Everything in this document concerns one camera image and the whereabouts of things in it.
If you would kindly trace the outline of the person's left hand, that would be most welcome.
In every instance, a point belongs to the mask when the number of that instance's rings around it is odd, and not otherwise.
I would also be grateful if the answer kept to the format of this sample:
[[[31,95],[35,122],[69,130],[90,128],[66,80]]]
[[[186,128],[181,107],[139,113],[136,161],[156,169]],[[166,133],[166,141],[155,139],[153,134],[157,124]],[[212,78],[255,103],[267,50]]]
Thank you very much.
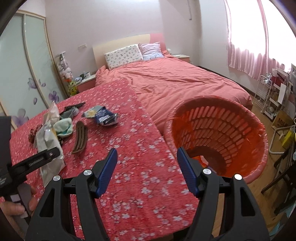
[[[37,190],[35,187],[31,186],[31,199],[28,203],[29,210],[34,213],[34,210],[37,207],[38,201],[35,197]],[[25,234],[18,226],[18,224],[14,220],[14,216],[20,216],[25,212],[25,208],[21,204],[16,204],[10,201],[4,201],[1,203],[1,210],[3,211],[4,215],[6,216],[8,222],[13,227],[13,229],[18,233],[21,238],[25,237]]]

